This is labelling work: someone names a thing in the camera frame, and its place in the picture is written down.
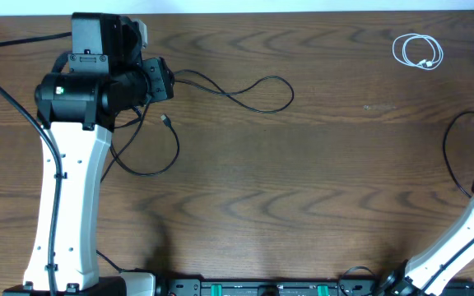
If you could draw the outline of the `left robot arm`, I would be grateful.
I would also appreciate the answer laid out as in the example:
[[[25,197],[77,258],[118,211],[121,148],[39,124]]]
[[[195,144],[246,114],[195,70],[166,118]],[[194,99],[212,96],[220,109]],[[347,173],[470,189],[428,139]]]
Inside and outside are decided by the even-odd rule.
[[[159,295],[148,271],[101,277],[96,251],[101,172],[118,114],[170,99],[162,58],[143,59],[146,25],[126,16],[76,13],[72,51],[35,90],[43,182],[35,244],[9,295]]]

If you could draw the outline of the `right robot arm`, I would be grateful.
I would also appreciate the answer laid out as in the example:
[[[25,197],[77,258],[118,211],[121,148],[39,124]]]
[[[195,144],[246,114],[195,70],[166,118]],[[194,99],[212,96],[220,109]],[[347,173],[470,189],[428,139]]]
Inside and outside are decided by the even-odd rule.
[[[449,281],[474,259],[473,196],[462,215],[430,247],[407,261],[390,295],[440,295]]]

